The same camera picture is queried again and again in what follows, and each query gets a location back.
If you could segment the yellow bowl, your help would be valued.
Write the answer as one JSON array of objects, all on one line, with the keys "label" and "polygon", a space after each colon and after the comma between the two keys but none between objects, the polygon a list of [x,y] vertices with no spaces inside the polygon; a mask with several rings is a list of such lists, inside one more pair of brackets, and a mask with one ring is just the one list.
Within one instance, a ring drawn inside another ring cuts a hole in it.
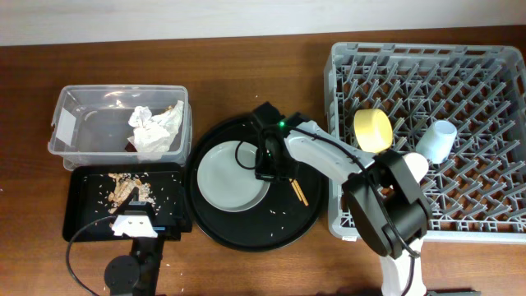
[{"label": "yellow bowl", "polygon": [[387,115],[380,109],[360,109],[354,114],[354,135],[361,150],[380,153],[393,143],[393,130]]}]

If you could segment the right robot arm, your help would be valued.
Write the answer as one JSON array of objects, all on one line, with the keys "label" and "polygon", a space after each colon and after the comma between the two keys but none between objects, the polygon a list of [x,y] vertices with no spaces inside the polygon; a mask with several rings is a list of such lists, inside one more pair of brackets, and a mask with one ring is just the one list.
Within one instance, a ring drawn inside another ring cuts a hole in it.
[{"label": "right robot arm", "polygon": [[431,205],[420,182],[429,169],[418,153],[365,152],[295,113],[265,102],[251,112],[256,129],[256,178],[293,181],[307,164],[341,187],[355,227],[381,259],[384,295],[426,295],[421,249]]}]

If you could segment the food scraps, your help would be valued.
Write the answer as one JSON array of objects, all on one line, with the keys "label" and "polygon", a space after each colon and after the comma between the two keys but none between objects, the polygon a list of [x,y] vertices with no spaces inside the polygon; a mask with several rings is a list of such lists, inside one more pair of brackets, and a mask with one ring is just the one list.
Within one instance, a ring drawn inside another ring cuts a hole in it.
[{"label": "food scraps", "polygon": [[138,201],[148,202],[152,205],[156,203],[152,196],[151,185],[143,182],[138,175],[132,176],[130,173],[107,173],[115,185],[106,199],[109,203],[108,213],[113,214],[117,208],[128,198],[134,189],[138,190]]}]

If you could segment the brown coffee sachet wrapper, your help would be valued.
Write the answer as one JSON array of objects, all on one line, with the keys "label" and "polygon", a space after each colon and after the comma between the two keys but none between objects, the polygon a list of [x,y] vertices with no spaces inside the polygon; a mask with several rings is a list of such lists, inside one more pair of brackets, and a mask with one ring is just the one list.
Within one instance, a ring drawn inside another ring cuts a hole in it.
[{"label": "brown coffee sachet wrapper", "polygon": [[125,146],[125,151],[126,152],[136,152],[136,147],[132,143],[128,142],[127,145]]}]

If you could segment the white napkin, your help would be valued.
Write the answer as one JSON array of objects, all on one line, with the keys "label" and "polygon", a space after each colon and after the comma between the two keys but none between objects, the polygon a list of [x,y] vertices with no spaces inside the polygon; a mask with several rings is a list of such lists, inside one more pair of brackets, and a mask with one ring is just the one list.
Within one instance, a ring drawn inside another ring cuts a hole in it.
[{"label": "white napkin", "polygon": [[178,101],[174,106],[170,105],[160,114],[153,115],[152,123],[146,127],[133,127],[133,135],[128,141],[136,147],[140,153],[161,153],[169,151],[170,146],[179,133],[182,125],[185,103]]}]

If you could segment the blue cup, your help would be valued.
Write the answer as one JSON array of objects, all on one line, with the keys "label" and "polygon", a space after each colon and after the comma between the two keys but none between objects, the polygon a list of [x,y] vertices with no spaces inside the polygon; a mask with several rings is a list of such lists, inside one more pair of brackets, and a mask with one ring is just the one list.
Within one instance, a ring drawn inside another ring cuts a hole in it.
[{"label": "blue cup", "polygon": [[457,136],[456,127],[446,120],[435,121],[417,143],[415,151],[433,164],[447,160]]}]

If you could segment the grey plate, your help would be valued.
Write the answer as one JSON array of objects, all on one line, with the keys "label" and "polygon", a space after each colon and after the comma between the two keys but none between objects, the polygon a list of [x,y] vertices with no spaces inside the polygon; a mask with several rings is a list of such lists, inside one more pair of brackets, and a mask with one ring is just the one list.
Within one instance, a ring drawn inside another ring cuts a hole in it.
[{"label": "grey plate", "polygon": [[256,164],[256,147],[247,142],[226,141],[205,153],[197,170],[201,195],[213,207],[227,212],[242,212],[260,203],[270,188],[257,179],[253,170],[244,169]]}]

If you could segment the wooden chopstick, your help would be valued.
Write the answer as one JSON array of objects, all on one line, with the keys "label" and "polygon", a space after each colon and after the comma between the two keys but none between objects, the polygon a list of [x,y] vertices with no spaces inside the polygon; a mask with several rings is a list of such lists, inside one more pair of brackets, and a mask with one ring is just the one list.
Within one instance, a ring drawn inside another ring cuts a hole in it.
[{"label": "wooden chopstick", "polygon": [[295,179],[289,179],[290,183],[291,183],[291,186],[293,187],[293,190],[295,192],[295,194],[297,195],[299,201],[303,201],[303,198],[302,198],[302,195],[298,189],[298,182],[295,180]]},{"label": "wooden chopstick", "polygon": [[304,206],[309,206],[309,203],[308,203],[307,199],[305,198],[305,195],[304,195],[301,187],[299,186],[299,183],[298,183],[298,189],[299,189],[299,191],[300,191],[300,193],[302,195],[302,198],[303,198],[303,201],[302,201],[303,205]]}]

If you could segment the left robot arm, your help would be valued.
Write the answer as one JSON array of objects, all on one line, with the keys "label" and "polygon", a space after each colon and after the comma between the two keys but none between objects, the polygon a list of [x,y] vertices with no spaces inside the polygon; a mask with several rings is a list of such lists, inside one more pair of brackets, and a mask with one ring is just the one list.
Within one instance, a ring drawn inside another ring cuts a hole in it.
[{"label": "left robot arm", "polygon": [[115,210],[113,234],[132,240],[127,255],[115,257],[107,265],[104,282],[111,295],[154,295],[164,245],[177,242],[192,226],[183,197],[170,197],[168,207],[156,212],[147,201],[139,200],[134,188]]}]

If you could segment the pink cup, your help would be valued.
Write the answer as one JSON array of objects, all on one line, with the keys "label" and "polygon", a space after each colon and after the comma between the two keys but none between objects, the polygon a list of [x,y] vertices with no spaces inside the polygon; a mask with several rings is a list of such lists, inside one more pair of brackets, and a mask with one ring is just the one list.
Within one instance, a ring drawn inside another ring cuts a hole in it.
[{"label": "pink cup", "polygon": [[403,156],[403,159],[415,181],[420,183],[429,170],[427,159],[417,152],[407,153]]}]

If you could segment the small white tissue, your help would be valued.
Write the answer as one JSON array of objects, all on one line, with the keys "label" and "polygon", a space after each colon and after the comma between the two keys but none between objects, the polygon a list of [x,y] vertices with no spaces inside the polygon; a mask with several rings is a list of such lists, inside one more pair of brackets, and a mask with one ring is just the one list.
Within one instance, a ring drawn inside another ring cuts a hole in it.
[{"label": "small white tissue", "polygon": [[151,118],[152,112],[148,107],[136,106],[128,119],[128,124],[134,128],[146,128],[152,123]]}]

